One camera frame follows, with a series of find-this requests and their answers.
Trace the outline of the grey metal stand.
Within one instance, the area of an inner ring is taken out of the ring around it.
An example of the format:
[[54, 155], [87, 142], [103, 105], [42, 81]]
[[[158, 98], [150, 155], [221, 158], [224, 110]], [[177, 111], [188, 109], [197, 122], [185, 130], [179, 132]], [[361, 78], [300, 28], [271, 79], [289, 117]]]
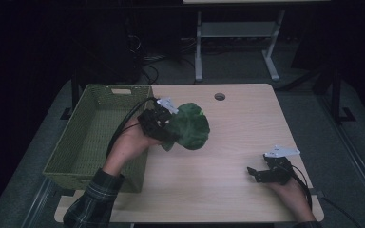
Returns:
[[285, 15], [280, 10], [275, 21], [261, 22], [203, 22], [202, 13], [197, 13], [196, 51], [194, 58], [195, 81], [203, 80], [202, 73], [202, 39], [203, 38], [269, 38], [269, 46], [264, 49], [262, 57], [271, 79], [279, 80], [279, 74], [272, 60], [275, 44], [279, 37], [281, 24]]

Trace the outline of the green woven basket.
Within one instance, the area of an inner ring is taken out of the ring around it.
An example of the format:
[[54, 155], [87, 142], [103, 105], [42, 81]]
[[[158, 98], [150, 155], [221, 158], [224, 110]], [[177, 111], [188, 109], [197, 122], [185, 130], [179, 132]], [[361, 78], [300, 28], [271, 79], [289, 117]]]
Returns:
[[152, 108], [152, 97], [149, 85], [88, 85], [43, 174], [65, 189], [86, 189], [124, 118]]

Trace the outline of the black stand leg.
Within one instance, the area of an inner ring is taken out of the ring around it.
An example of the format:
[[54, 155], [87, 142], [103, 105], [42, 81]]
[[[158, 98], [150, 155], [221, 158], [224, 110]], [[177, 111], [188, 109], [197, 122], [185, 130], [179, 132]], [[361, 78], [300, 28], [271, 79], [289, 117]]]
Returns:
[[355, 122], [355, 116], [348, 107], [340, 106], [341, 97], [341, 75], [337, 68], [332, 75], [332, 94], [331, 94], [331, 115], [336, 124], [343, 122]]
[[77, 71], [74, 71], [70, 77], [70, 83], [71, 83], [71, 107], [66, 108], [61, 116], [61, 120], [69, 120], [76, 105], [79, 101], [79, 81], [78, 81], [78, 73]]

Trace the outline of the metal floor rail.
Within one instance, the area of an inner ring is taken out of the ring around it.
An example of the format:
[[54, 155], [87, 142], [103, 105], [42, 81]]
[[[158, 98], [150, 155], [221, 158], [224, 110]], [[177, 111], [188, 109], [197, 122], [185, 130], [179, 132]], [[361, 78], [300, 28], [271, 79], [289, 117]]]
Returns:
[[53, 182], [50, 179], [43, 179], [43, 182], [34, 197], [34, 200], [27, 212], [21, 228], [32, 228], [36, 224], [43, 213], [52, 186]]
[[365, 187], [365, 162], [359, 154], [355, 144], [347, 134], [344, 123], [355, 123], [356, 118], [348, 107], [341, 107], [338, 112], [333, 111], [333, 102], [329, 102], [327, 98], [318, 96], [318, 103], [322, 107], [324, 114], [330, 120], [336, 134], [339, 136], [341, 143], [345, 147], [351, 164], [356, 173], [359, 175], [361, 182]]

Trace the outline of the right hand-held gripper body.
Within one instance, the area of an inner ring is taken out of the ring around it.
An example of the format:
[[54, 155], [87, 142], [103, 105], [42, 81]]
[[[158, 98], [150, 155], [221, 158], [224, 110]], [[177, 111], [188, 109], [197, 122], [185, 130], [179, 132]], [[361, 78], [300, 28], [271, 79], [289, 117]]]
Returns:
[[271, 151], [263, 154], [268, 170], [262, 171], [260, 181], [263, 183], [277, 182], [284, 185], [294, 174], [289, 156], [299, 155], [296, 148], [286, 148], [276, 145]]

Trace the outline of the person's right hand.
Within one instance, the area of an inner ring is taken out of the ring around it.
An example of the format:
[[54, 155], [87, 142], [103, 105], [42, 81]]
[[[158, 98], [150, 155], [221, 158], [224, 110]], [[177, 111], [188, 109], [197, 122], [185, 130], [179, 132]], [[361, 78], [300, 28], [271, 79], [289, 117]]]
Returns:
[[294, 179], [290, 179], [284, 185], [267, 183], [266, 186], [279, 196], [280, 200], [290, 211], [299, 213], [310, 209], [301, 186]]

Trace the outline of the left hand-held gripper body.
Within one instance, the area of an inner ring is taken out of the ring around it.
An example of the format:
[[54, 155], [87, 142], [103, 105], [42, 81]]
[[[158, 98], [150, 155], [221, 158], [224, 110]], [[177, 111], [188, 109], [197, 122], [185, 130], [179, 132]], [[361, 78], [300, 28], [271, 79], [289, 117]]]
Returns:
[[150, 97], [149, 100], [153, 102], [154, 107], [146, 109], [138, 116], [144, 134], [161, 142], [177, 140], [178, 135], [166, 129], [172, 118], [170, 111], [158, 104], [156, 98]]

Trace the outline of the green knitted garment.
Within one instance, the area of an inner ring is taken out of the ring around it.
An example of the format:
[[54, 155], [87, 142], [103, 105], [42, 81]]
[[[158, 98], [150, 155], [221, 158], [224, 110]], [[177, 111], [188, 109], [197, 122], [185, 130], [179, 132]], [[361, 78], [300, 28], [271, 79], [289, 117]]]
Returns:
[[179, 112], [173, 114], [164, 128], [168, 137], [162, 143], [165, 151], [170, 151], [175, 143], [188, 150], [202, 148], [208, 140], [210, 127], [202, 109], [194, 103], [182, 104]]

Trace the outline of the person's left hand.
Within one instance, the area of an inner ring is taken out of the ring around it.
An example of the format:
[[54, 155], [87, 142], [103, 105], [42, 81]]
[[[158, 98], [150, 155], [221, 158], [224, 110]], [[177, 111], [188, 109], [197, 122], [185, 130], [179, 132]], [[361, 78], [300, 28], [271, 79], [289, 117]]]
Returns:
[[161, 143], [159, 140], [146, 136], [138, 120], [133, 118], [126, 123], [122, 134], [113, 144], [106, 164], [123, 165], [141, 155], [150, 146]]

